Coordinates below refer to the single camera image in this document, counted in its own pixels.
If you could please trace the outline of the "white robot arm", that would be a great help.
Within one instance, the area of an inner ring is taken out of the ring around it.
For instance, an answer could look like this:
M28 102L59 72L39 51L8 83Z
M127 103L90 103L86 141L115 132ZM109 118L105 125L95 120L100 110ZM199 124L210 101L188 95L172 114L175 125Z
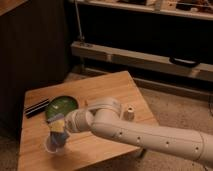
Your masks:
M76 99L59 96L45 110L50 136L46 149L55 153L70 133L90 131L115 142L145 147L213 168L213 135L195 130L152 126L121 118L122 106L114 98L102 98L80 108Z

